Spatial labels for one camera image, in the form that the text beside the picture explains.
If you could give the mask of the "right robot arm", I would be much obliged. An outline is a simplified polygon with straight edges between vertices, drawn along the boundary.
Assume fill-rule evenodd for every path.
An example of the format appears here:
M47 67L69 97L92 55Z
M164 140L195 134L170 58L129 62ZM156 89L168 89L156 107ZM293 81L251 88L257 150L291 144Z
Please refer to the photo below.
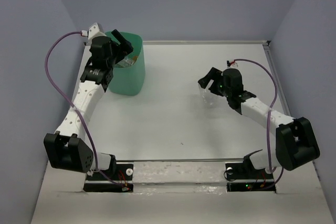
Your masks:
M245 155L236 172L253 178L261 169L281 167L292 171L320 157L310 121L304 117L295 119L264 104L255 94L244 89L239 70L211 68L205 77L199 79L198 85L214 95L225 97L231 109L252 119L275 137L275 146L268 138L266 148Z

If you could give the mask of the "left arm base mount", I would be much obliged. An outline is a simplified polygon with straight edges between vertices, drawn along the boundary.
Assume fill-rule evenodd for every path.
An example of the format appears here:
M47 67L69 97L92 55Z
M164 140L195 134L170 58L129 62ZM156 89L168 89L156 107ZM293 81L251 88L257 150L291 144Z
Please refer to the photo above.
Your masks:
M87 193L131 193L133 192L133 163L117 162L116 170L86 175L83 190Z

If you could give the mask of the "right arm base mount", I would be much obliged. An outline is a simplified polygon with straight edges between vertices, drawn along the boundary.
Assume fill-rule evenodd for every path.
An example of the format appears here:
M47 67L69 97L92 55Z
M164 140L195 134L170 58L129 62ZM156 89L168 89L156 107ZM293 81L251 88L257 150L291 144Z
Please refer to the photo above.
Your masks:
M265 169L255 169L250 157L257 151L244 156L241 163L226 163L224 178L228 192L272 191L276 192L275 179Z

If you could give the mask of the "clear jar silver lid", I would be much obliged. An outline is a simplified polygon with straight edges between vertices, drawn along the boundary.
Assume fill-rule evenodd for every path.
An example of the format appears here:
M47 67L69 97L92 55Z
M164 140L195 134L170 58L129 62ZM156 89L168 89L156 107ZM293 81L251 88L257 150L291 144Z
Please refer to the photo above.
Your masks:
M211 93L207 88L203 89L201 86L198 86L198 88L204 106L206 106L207 108L215 108L217 106L220 106L222 102L221 96Z

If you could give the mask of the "tall orange label bottle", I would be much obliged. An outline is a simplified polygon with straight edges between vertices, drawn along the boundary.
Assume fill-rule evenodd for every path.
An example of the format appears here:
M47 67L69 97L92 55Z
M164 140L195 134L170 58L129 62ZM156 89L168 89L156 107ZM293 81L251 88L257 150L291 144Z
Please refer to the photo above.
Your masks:
M134 56L134 57L124 57L124 59L122 59L121 61L119 61L117 63L117 66L119 68L128 68L128 67L131 67L132 65L135 64L135 62L137 61L138 59L138 56Z

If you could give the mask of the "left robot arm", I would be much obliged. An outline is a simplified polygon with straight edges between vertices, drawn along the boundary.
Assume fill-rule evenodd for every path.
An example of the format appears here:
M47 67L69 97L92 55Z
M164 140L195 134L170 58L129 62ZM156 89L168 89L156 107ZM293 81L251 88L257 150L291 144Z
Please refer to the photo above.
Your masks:
M115 40L107 35L95 35L91 31L79 32L90 40L91 56L80 77L74 100L66 97L54 81L50 81L70 105L55 132L44 137L50 165L55 169L96 172L104 179L111 179L116 174L115 156L97 152L88 129L96 105L113 78L115 65L133 52L131 43L118 30L111 33Z

